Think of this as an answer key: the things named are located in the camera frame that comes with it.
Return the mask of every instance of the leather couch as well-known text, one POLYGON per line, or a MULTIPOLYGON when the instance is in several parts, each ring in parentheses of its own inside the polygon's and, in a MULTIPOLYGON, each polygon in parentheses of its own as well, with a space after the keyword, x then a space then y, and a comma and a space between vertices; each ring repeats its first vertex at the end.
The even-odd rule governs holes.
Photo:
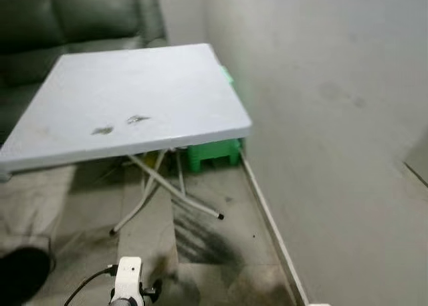
POLYGON ((0 0, 0 144, 60 55, 166 44, 157 0, 0 0))

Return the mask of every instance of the tiled floor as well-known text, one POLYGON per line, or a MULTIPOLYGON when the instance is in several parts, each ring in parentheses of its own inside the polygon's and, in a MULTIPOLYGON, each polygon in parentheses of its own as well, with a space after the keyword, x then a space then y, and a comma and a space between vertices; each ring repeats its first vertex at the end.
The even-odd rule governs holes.
MULTIPOLYGON (((69 190, 62 194, 65 209, 55 240, 58 267, 29 305, 64 304, 84 277, 122 256, 142 258, 145 286, 163 280, 155 305, 293 305, 241 167, 217 161, 206 164, 201 174, 185 174, 187 192, 223 212, 223 221, 158 188, 114 238, 108 230, 141 196, 140 170, 103 160, 73 171, 69 190)), ((96 279, 72 305, 106 305, 113 286, 112 278, 96 279)))

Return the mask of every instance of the green object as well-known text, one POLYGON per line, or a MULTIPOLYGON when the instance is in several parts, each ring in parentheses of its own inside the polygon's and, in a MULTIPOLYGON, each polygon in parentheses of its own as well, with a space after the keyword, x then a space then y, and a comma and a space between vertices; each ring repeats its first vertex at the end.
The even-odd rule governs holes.
MULTIPOLYGON (((221 67, 225 77, 231 85, 233 78, 227 71, 226 67, 221 67)), ((201 161, 206 159, 214 159, 220 157, 229 157, 230 165, 237 165, 239 162, 239 149, 241 144, 238 139, 223 140, 218 142, 210 142, 208 144, 199 144, 197 146, 189 146, 187 148, 187 156, 189 158, 189 166, 192 172, 201 171, 201 161)))

